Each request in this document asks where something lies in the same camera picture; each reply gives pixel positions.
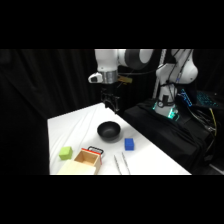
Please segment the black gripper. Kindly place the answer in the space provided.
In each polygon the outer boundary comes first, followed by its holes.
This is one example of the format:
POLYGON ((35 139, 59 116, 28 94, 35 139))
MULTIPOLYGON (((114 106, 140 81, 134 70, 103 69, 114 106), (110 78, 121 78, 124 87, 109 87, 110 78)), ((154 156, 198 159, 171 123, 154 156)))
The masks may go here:
POLYGON ((111 104, 115 106, 115 114, 119 114, 120 107, 117 106, 119 97, 116 92, 116 84, 103 84, 101 87, 101 100, 105 104, 105 108, 109 108, 109 104, 111 104))

